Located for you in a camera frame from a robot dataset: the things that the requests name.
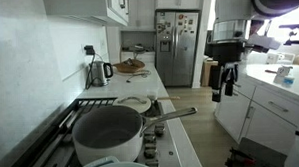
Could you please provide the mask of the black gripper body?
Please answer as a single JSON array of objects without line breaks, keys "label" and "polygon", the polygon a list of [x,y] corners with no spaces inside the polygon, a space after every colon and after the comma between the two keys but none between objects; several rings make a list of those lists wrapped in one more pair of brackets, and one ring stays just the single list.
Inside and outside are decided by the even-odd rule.
[{"label": "black gripper body", "polygon": [[[211,57],[214,61],[218,61],[217,66],[212,66],[210,68],[208,83],[217,84],[220,76],[219,69],[217,70],[217,67],[241,61],[243,52],[243,42],[235,41],[234,43],[208,43],[204,54]],[[236,82],[238,79],[238,65],[234,66],[233,75],[233,80]]]}]

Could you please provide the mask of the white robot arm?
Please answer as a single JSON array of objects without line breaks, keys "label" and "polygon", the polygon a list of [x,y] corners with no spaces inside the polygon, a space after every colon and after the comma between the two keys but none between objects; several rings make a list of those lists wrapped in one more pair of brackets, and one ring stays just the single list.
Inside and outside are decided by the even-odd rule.
[{"label": "white robot arm", "polygon": [[223,88],[227,96],[233,95],[238,63],[249,51],[267,53],[280,46],[272,37],[257,34],[264,21],[298,7],[299,0],[216,0],[216,18],[206,53],[218,62],[210,70],[213,101],[221,101]]}]

